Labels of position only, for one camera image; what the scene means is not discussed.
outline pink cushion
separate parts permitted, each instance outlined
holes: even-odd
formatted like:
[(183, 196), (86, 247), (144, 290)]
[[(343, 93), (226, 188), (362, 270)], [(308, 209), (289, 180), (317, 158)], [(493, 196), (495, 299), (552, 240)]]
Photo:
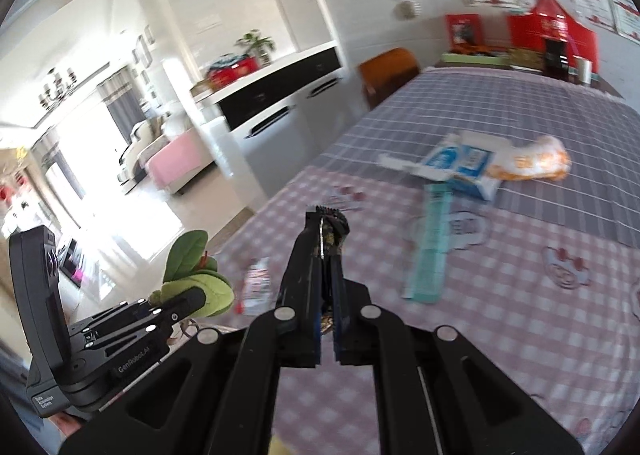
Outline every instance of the pink cushion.
[(198, 146), (193, 142), (191, 132), (186, 132), (149, 159), (146, 171), (156, 187), (164, 189), (201, 165)]

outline green leaf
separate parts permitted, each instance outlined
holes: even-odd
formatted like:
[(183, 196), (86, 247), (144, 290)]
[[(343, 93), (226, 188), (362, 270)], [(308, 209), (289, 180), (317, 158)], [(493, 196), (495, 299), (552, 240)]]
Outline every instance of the green leaf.
[(207, 263), (206, 263), (204, 268), (208, 269), (209, 271), (217, 271), (218, 270), (218, 260), (216, 260), (213, 257), (207, 257)]
[(207, 247), (207, 231), (188, 231), (179, 237), (169, 251), (162, 283), (184, 278), (198, 265)]
[(228, 281), (228, 279), (225, 278), (225, 276), (220, 275), (220, 273), (218, 271), (210, 271), (208, 269), (201, 269), (200, 271), (193, 271), (193, 273), (191, 273), (189, 276), (195, 276), (195, 275), (208, 275), (208, 276), (212, 276), (213, 278), (218, 278), (221, 279), (223, 282), (225, 282), (229, 287), (231, 287), (231, 283)]
[(209, 275), (193, 275), (162, 284), (162, 302), (170, 300), (191, 287), (200, 287), (207, 297), (204, 306), (191, 314), (193, 318), (216, 316), (233, 305), (233, 289), (220, 278)]

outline gray plaid bedsheet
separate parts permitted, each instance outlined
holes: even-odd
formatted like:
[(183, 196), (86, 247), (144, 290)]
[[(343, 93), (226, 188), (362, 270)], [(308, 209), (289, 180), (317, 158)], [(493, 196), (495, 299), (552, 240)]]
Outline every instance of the gray plaid bedsheet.
[(419, 187), (420, 179), (378, 166), (378, 156), (418, 161), (457, 130), (504, 136), (515, 146), (545, 134), (560, 138), (573, 162), (569, 177), (505, 182), (495, 207), (639, 247), (640, 115), (590, 88), (507, 70), (430, 70), (313, 165)]

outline potted plant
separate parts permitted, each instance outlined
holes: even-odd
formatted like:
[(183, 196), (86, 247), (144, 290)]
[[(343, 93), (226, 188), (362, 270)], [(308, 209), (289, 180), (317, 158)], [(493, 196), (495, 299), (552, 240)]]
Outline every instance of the potted plant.
[(236, 45), (245, 47), (247, 54), (253, 54), (260, 66), (271, 65), (270, 52), (276, 50), (276, 42), (271, 37), (262, 37), (258, 29), (254, 29), (242, 36)]

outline bed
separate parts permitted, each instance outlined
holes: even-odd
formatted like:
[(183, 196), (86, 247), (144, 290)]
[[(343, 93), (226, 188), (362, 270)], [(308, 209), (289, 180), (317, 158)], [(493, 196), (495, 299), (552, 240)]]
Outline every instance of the bed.
[[(442, 299), (401, 297), (422, 212), (423, 181), (376, 165), (381, 152), (419, 160), (447, 133), (550, 134), (574, 163), (561, 183), (506, 182), (492, 204), (455, 196), (454, 248)], [(306, 207), (335, 189), (364, 194), (346, 212), (347, 278), (412, 326), (459, 329), (600, 453), (640, 395), (640, 115), (593, 89), (501, 70), (422, 73), (344, 134), (218, 255), (233, 282), (268, 257), (277, 290)], [(247, 326), (232, 313), (219, 323)], [(296, 453), (379, 453), (370, 369), (335, 364), (324, 337), (316, 371), (283, 369), (274, 430)]]

